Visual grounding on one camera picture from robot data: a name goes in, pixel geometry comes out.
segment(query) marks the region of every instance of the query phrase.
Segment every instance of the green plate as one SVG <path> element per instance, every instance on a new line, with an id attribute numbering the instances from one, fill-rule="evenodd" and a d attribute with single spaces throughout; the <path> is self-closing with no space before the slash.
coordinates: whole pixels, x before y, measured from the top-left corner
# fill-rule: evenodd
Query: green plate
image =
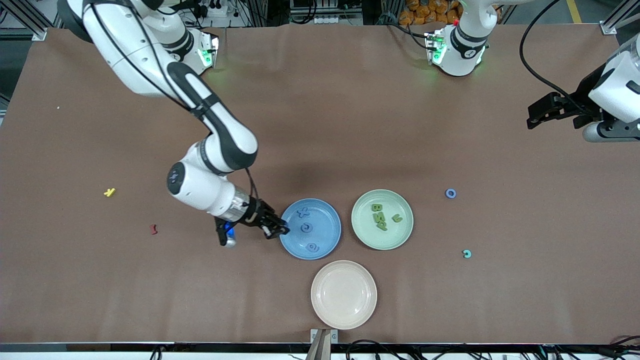
<path id="1" fill-rule="evenodd" d="M 375 211 L 377 205 L 382 205 L 381 211 Z M 380 212 L 384 215 L 381 225 Z M 402 220 L 395 222 L 395 215 Z M 358 238 L 366 245 L 377 250 L 391 250 L 404 244 L 411 235 L 413 212 L 409 203 L 393 191 L 371 190 L 362 195 L 353 206 L 351 225 Z"/>

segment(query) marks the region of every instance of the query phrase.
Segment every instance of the plate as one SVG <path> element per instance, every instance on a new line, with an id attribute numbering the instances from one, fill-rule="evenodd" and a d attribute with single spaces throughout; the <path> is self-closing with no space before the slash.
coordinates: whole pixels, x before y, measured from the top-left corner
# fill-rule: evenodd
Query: plate
<path id="1" fill-rule="evenodd" d="M 302 199 L 282 214 L 289 233 L 280 235 L 282 246 L 303 260 L 327 256 L 338 245 L 342 226 L 333 206 L 319 199 Z"/>
<path id="2" fill-rule="evenodd" d="M 384 226 L 380 226 L 380 213 L 384 216 Z M 377 250 L 391 250 L 404 244 L 411 235 L 413 212 L 409 203 L 393 191 L 371 190 L 362 195 L 353 206 L 351 225 L 358 238 L 367 246 Z"/>
<path id="3" fill-rule="evenodd" d="M 338 260 L 318 271 L 311 285 L 311 304 L 316 314 L 332 329 L 354 329 L 376 309 L 378 289 L 362 265 Z"/>

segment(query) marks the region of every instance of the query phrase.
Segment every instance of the green led light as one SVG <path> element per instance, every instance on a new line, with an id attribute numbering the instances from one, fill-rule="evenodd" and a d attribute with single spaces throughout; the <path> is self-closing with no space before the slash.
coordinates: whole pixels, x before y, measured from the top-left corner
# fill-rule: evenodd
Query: green led light
<path id="1" fill-rule="evenodd" d="M 211 65 L 211 63 L 212 63 L 212 60 L 211 60 L 211 54 L 209 54 L 209 52 L 208 52 L 208 51 L 200 50 L 200 51 L 198 52 L 198 55 L 200 55 L 200 59 L 202 60 L 202 63 L 203 63 L 205 66 L 210 66 L 210 65 Z"/>
<path id="2" fill-rule="evenodd" d="M 447 44 L 443 44 L 438 51 L 433 54 L 433 62 L 439 64 L 442 62 L 442 58 L 444 57 L 444 53 L 447 51 Z"/>

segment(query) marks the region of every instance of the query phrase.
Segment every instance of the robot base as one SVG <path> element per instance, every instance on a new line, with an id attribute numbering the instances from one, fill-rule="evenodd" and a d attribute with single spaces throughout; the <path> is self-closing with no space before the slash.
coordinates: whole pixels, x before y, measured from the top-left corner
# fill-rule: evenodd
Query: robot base
<path id="1" fill-rule="evenodd" d="M 483 48 L 471 58 L 463 58 L 451 45 L 451 32 L 454 31 L 455 28 L 453 25 L 447 25 L 443 29 L 436 30 L 433 33 L 425 33 L 426 36 L 431 35 L 433 37 L 431 39 L 425 39 L 426 46 L 428 48 L 435 48 L 435 50 L 427 50 L 427 58 L 430 64 L 440 67 L 442 71 L 449 75 L 469 75 L 476 65 L 482 61 L 482 54 L 486 47 L 483 46 Z"/>

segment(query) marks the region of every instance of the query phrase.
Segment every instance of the brown paper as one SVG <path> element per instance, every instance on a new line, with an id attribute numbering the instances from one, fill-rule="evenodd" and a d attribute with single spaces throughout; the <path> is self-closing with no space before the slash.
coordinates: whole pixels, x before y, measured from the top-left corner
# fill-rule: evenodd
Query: brown paper
<path id="1" fill-rule="evenodd" d="M 237 247 L 221 248 L 213 217 L 165 185 L 204 126 L 167 99 L 132 94 L 92 44 L 50 29 L 0 129 L 0 339 L 308 341 L 324 327 L 311 282 L 338 259 L 362 264 L 378 287 L 371 319 L 341 341 L 637 333 L 640 169 L 630 159 L 640 147 L 587 143 L 570 120 L 527 130 L 528 105 L 551 89 L 520 63 L 523 30 L 497 26 L 464 78 L 384 26 L 226 32 L 204 79 L 259 139 L 260 196 L 280 213 L 323 199 L 342 220 L 337 248 L 303 261 L 256 228 L 239 226 Z M 615 48 L 597 25 L 536 26 L 525 53 L 571 92 Z M 248 188 L 244 173 L 231 179 Z M 377 188 L 413 209 L 413 233 L 395 250 L 369 249 L 351 229 L 351 207 Z"/>

